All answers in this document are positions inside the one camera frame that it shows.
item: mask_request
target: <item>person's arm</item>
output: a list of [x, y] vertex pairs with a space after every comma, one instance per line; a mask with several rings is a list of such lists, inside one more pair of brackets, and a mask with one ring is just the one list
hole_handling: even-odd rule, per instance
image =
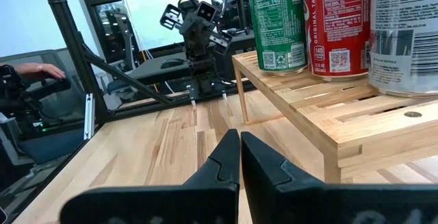
[[14, 69], [18, 74], [28, 78], [41, 77], [44, 73], [49, 74], [56, 79], [66, 78], [65, 72], [52, 64], [24, 63], [14, 66]]

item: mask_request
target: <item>nutrition label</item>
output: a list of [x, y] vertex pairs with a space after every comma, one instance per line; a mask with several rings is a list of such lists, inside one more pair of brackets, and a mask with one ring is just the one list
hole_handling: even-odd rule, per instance
[[374, 0], [370, 83], [397, 93], [438, 93], [438, 0]]
[[364, 0], [324, 0], [324, 31], [328, 41], [356, 36], [362, 32]]
[[283, 11], [287, 10], [286, 2], [284, 0], [255, 0], [255, 2], [262, 45], [288, 43], [286, 36], [291, 34], [288, 30], [292, 28], [286, 29], [285, 27], [287, 13], [283, 14]]

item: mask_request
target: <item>wooden slat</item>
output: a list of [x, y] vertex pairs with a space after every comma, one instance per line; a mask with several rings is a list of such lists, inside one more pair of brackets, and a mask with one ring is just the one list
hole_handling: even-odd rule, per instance
[[296, 92], [299, 93], [304, 98], [307, 98], [307, 97], [314, 97], [316, 95], [321, 95], [325, 93], [336, 92], [347, 88], [364, 86], [367, 82], [368, 82], [367, 79], [360, 79], [351, 82], [330, 82], [330, 83], [322, 82], [322, 84], [316, 84], [308, 88], [296, 90]]
[[296, 101], [294, 103], [291, 103], [291, 106], [293, 106], [294, 108], [302, 108], [307, 105], [315, 105], [321, 108], [328, 105], [334, 105], [337, 103], [352, 101], [363, 97], [369, 97], [371, 95], [375, 95], [376, 93], [376, 90], [368, 88], [367, 86], [359, 86], [355, 88], [349, 88], [347, 90], [331, 92], [326, 95], [310, 97], [302, 101]]
[[282, 90], [289, 88], [291, 90], [304, 88], [308, 86], [312, 86], [314, 84], [321, 83], [322, 80], [314, 77], [305, 77], [305, 78], [298, 78], [297, 80], [287, 80], [284, 82], [281, 82], [279, 85], [272, 87], [272, 90]]
[[[417, 118], [407, 117], [404, 115], [407, 112], [418, 112], [422, 116]], [[388, 132], [421, 129], [421, 126], [427, 127], [430, 123], [438, 125], [438, 101], [377, 114], [366, 120], [349, 121], [332, 126], [325, 132], [339, 144], [342, 144], [362, 138], [379, 136]]]
[[[181, 91], [181, 92], [176, 92], [176, 93], [170, 93], [169, 95], [166, 95], [167, 97], [182, 97], [185, 95], [188, 95], [190, 92], [188, 90], [185, 91]], [[128, 108], [128, 107], [132, 107], [135, 105], [140, 105], [140, 104], [145, 104], [145, 103], [151, 103], [154, 102], [155, 99], [154, 98], [148, 98], [148, 99], [143, 99], [140, 101], [133, 101], [131, 103], [124, 103], [121, 105], [121, 108]]]
[[383, 110], [391, 108], [397, 108], [405, 105], [414, 105], [419, 102], [423, 102], [422, 99], [410, 99], [402, 97], [390, 97], [379, 96], [366, 99], [363, 101], [357, 101], [349, 103], [348, 105], [340, 105], [336, 108], [329, 108], [324, 110], [318, 110], [309, 114], [308, 117], [312, 120], [326, 119], [327, 117], [345, 120], [355, 116], [362, 116], [366, 114], [374, 114]]

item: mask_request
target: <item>metal bracket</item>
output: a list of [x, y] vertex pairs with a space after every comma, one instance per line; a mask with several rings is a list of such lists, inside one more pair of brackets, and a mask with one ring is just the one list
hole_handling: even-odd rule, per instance
[[94, 136], [94, 97], [87, 94], [85, 97], [85, 121], [83, 122], [83, 139], [91, 139]]
[[183, 24], [183, 20], [179, 18], [180, 15], [181, 10], [179, 8], [172, 4], [168, 4], [159, 20], [159, 23], [170, 30], [173, 28], [179, 29]]
[[137, 89], [139, 92], [146, 94], [148, 97], [154, 98], [156, 101], [159, 101], [161, 103], [170, 103], [169, 98], [167, 98], [166, 96], [154, 92], [151, 88], [140, 83], [138, 80], [124, 73], [121, 73], [115, 67], [105, 63], [104, 59], [93, 54], [91, 49], [84, 42], [82, 43], [82, 47], [84, 49], [85, 60], [87, 62], [99, 67], [100, 69], [104, 70], [106, 73], [109, 73], [114, 77], [117, 77], [118, 79], [122, 80], [124, 83]]

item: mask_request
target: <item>office chair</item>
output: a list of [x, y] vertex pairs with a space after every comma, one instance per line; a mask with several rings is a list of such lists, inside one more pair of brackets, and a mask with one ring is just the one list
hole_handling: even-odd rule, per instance
[[[27, 186], [30, 181], [35, 178], [39, 172], [57, 166], [62, 158], [73, 152], [83, 142], [83, 129], [76, 129], [62, 134], [53, 134], [34, 138], [31, 140], [20, 140], [18, 135], [22, 133], [22, 124], [19, 122], [27, 119], [28, 123], [33, 123], [31, 128], [26, 126], [26, 129], [38, 129], [35, 121], [41, 118], [38, 108], [44, 107], [44, 113], [49, 113], [49, 116], [55, 118], [71, 116], [72, 114], [80, 114], [83, 117], [85, 108], [85, 97], [83, 92], [80, 92], [77, 86], [72, 86], [69, 79], [70, 75], [65, 69], [65, 66], [60, 61], [60, 58], [54, 51], [39, 51], [20, 55], [13, 55], [7, 58], [0, 58], [0, 62], [8, 64], [22, 64], [25, 62], [46, 62], [58, 65], [66, 72], [66, 79], [63, 81], [54, 81], [46, 79], [46, 84], [32, 83], [29, 84], [19, 76], [12, 67], [0, 66], [0, 140], [3, 148], [6, 151], [13, 165], [22, 165], [33, 163], [34, 167], [30, 174], [25, 176], [16, 188], [8, 188], [0, 193], [0, 198], [13, 201], [15, 196], [20, 192], [32, 189], [38, 184]], [[23, 93], [25, 96], [32, 97], [33, 101], [21, 99]], [[52, 101], [55, 99], [55, 108], [50, 108]]]
[[[68, 63], [68, 55], [65, 55], [65, 53], [61, 54], [60, 52], [54, 50], [21, 53], [0, 58], [0, 64], [10, 64], [16, 66], [30, 62], [47, 63], [53, 64], [64, 71], [66, 74], [66, 79], [71, 83], [71, 88], [41, 99], [40, 101], [44, 106], [44, 112], [50, 117], [56, 117], [59, 119], [82, 119], [85, 110], [85, 103], [83, 101], [85, 99], [85, 93], [77, 81], [73, 79], [72, 71], [69, 71], [69, 69], [66, 68], [63, 61]], [[41, 87], [40, 82], [32, 83], [29, 90], [34, 90], [39, 87]]]

